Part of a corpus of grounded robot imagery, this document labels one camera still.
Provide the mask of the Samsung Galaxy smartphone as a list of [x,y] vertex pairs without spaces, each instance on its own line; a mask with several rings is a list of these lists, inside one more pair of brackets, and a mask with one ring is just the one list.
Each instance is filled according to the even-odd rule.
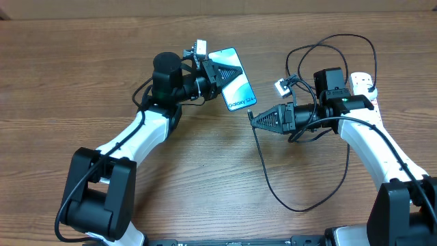
[[221,88],[229,111],[237,111],[257,103],[255,93],[234,47],[212,52],[208,58],[217,67],[218,78],[225,84]]

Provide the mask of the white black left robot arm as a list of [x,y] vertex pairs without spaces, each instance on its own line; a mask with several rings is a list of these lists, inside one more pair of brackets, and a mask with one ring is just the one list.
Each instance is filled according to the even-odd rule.
[[83,233],[84,245],[148,245],[145,233],[132,222],[137,168],[177,128],[183,105],[223,96],[230,111],[256,103],[236,49],[212,53],[195,48],[182,55],[163,52],[153,60],[152,76],[144,82],[135,119],[110,142],[72,156],[64,194],[54,222]]

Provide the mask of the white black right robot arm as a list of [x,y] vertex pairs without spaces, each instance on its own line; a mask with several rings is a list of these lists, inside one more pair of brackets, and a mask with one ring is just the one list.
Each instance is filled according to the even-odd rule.
[[257,116],[249,112],[252,128],[282,135],[332,129],[358,155],[378,194],[367,223],[292,236],[291,245],[435,245],[436,179],[409,159],[384,128],[375,81],[355,72],[347,86],[340,68],[313,77],[314,103],[293,100]]

